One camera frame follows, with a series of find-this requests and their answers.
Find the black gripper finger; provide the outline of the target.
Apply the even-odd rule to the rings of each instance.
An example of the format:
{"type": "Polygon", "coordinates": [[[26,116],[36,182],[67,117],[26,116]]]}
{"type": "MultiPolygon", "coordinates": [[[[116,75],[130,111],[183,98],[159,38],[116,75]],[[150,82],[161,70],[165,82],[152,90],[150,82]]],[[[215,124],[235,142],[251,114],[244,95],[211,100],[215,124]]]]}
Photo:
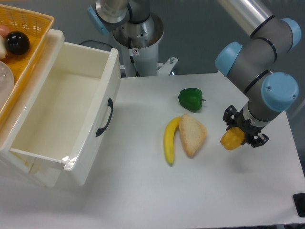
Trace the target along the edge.
{"type": "Polygon", "coordinates": [[[224,111],[224,114],[223,114],[223,121],[227,125],[226,130],[231,129],[232,127],[237,127],[237,118],[238,118],[237,109],[233,105],[230,105],[224,111]]]}
{"type": "Polygon", "coordinates": [[[242,141],[241,145],[248,144],[252,148],[263,146],[267,141],[269,140],[269,137],[265,134],[259,133],[256,136],[245,134],[245,139],[242,141]]]}

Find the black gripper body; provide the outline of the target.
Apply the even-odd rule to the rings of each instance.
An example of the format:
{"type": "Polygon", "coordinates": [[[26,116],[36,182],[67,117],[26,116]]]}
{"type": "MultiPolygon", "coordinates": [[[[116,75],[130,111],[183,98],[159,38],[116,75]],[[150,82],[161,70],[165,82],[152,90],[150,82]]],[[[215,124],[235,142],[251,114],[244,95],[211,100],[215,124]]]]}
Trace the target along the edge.
{"type": "Polygon", "coordinates": [[[261,132],[261,127],[251,125],[250,119],[245,119],[242,112],[237,112],[234,115],[234,126],[244,132],[245,139],[254,139],[261,132]]]}

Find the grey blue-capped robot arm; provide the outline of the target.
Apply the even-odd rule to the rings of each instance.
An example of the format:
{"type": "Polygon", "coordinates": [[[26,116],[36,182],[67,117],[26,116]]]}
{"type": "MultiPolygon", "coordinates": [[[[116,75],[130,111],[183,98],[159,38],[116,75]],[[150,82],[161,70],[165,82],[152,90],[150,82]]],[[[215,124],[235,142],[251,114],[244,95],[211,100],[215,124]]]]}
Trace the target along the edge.
{"type": "MultiPolygon", "coordinates": [[[[215,60],[216,68],[248,98],[241,111],[228,107],[223,120],[228,131],[239,128],[243,144],[259,147],[268,141],[261,130],[298,97],[295,79],[268,66],[299,43],[301,29],[292,19],[276,18],[258,0],[222,0],[220,5],[251,38],[247,46],[228,44],[215,60]]],[[[157,66],[163,23],[147,0],[99,0],[87,12],[95,28],[111,33],[121,46],[126,76],[165,76],[172,71],[174,58],[157,66]]]]}

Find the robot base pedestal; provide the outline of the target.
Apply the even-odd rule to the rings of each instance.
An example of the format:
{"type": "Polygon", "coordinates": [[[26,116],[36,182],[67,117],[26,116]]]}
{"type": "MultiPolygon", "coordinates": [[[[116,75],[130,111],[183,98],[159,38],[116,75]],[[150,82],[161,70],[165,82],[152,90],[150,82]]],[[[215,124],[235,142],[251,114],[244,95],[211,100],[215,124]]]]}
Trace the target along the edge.
{"type": "Polygon", "coordinates": [[[125,77],[174,75],[177,58],[158,62],[158,44],[163,38],[164,27],[156,14],[150,13],[143,23],[127,22],[112,34],[121,48],[125,77]]]}

